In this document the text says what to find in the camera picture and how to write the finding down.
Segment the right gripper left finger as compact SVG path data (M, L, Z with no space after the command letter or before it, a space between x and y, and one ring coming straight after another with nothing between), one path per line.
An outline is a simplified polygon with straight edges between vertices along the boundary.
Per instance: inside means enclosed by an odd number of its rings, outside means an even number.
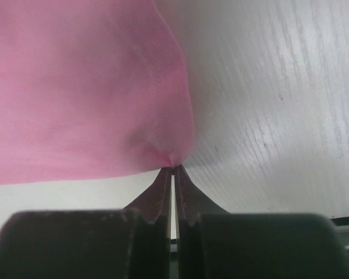
M27 211L0 230L0 278L168 278L172 170L121 210Z

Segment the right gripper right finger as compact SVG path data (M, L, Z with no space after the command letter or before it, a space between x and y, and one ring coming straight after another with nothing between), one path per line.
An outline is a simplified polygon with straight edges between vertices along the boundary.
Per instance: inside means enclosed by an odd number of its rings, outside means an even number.
M349 278L349 249L313 213L232 214L174 170L180 278Z

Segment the pink t shirt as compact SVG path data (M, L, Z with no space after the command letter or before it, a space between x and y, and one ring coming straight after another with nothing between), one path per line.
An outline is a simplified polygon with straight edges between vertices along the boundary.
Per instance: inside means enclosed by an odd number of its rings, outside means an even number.
M0 184L175 167L193 143L186 64L153 1L0 1Z

